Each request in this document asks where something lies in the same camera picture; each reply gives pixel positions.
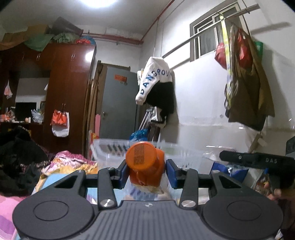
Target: window pane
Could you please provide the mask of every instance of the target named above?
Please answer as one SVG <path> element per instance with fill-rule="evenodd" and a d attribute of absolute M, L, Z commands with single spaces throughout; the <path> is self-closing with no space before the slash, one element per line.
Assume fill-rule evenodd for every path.
<path fill-rule="evenodd" d="M 199 28 L 199 31 L 203 30 L 204 28 L 210 26 L 212 22 L 206 24 L 205 26 Z M 201 49 L 201 56 L 214 51 L 216 49 L 216 42 L 215 42 L 215 34 L 214 28 L 207 30 L 206 32 L 200 35 L 200 49 Z"/>
<path fill-rule="evenodd" d="M 236 10 L 235 7 L 233 7 L 231 9 L 225 11 L 223 13 L 223 15 L 224 15 L 224 17 L 228 17 L 229 15 L 231 15 L 231 14 L 233 14 L 235 12 L 237 12 L 237 10 Z M 219 16 L 215 17 L 215 21 L 216 22 L 219 21 L 219 20 L 220 20 L 220 17 Z M 234 24 L 236 24 L 237 26 L 242 27 L 242 24 L 241 24 L 241 21 L 240 21 L 240 18 L 239 17 L 236 17 L 236 18 L 232 19 L 231 21 Z M 230 38 L 230 25 L 231 25 L 231 23 L 229 21 L 225 21 L 225 25 L 226 25 L 226 30 L 227 30 L 228 38 Z M 219 23 L 217 25 L 217 36 L 218 36 L 218 42 L 219 43 L 223 43 L 223 34 L 222 34 L 221 23 Z"/>

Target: metal pole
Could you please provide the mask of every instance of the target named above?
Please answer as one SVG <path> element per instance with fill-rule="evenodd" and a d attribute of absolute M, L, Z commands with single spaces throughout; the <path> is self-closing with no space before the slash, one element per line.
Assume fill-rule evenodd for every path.
<path fill-rule="evenodd" d="M 259 5 L 258 4 L 255 4 L 255 5 L 252 5 L 250 7 L 247 7 L 243 10 L 240 10 L 234 14 L 231 14 L 229 15 L 228 17 L 224 18 L 224 19 L 232 19 L 232 18 L 235 18 L 235 17 L 239 17 L 245 13 L 249 13 L 249 12 L 252 12 L 254 10 L 257 10 L 257 9 L 260 9 Z M 169 52 L 167 52 L 165 55 L 163 55 L 162 58 L 165 58 L 167 56 L 169 56 L 171 53 L 175 52 L 177 49 L 181 48 L 182 46 L 186 45 L 187 43 L 189 43 L 190 41 L 194 40 L 195 38 L 197 38 L 198 36 L 200 36 L 202 33 L 204 33 L 205 31 L 217 26 L 217 24 L 219 24 L 221 22 L 218 21 L 218 22 L 215 22 L 213 23 L 212 25 L 204 28 L 202 31 L 199 31 L 198 33 L 196 33 L 195 35 L 191 36 L 188 40 L 185 40 L 183 43 L 179 44 L 178 46 L 176 46 L 175 48 L 173 48 L 172 50 L 170 50 Z"/>

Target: ceiling light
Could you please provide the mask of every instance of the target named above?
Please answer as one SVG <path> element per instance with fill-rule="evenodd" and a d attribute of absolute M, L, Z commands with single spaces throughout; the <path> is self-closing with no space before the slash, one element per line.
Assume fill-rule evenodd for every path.
<path fill-rule="evenodd" d="M 84 4 L 86 4 L 88 7 L 91 8 L 100 8 L 100 7 L 108 7 L 112 5 L 117 0 L 80 0 Z"/>

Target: screw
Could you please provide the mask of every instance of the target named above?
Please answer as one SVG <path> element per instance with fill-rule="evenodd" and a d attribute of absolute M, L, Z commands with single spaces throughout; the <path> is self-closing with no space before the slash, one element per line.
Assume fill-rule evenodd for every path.
<path fill-rule="evenodd" d="M 181 203 L 183 207 L 194 207 L 196 205 L 196 202 L 193 200 L 185 200 Z"/>
<path fill-rule="evenodd" d="M 111 199 L 105 199 L 100 202 L 100 205 L 103 207 L 111 207 L 115 204 L 115 202 Z"/>

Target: brown wooden wardrobe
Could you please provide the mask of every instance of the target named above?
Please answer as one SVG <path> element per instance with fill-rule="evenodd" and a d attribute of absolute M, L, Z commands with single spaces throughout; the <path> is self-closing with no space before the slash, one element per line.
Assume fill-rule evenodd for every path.
<path fill-rule="evenodd" d="M 6 107 L 15 105 L 16 90 L 21 75 L 35 77 L 30 76 L 30 72 L 37 73 L 38 76 L 50 73 L 43 128 L 40 132 L 42 142 L 38 144 L 53 153 L 68 150 L 72 153 L 83 154 L 84 104 L 95 53 L 95 45 L 66 43 L 50 43 L 42 52 L 34 51 L 24 44 L 0 51 L 2 114 Z M 10 99 L 4 96 L 8 79 L 13 93 Z M 55 137 L 50 126 L 53 111 L 61 110 L 63 104 L 70 116 L 70 132 L 65 138 Z"/>

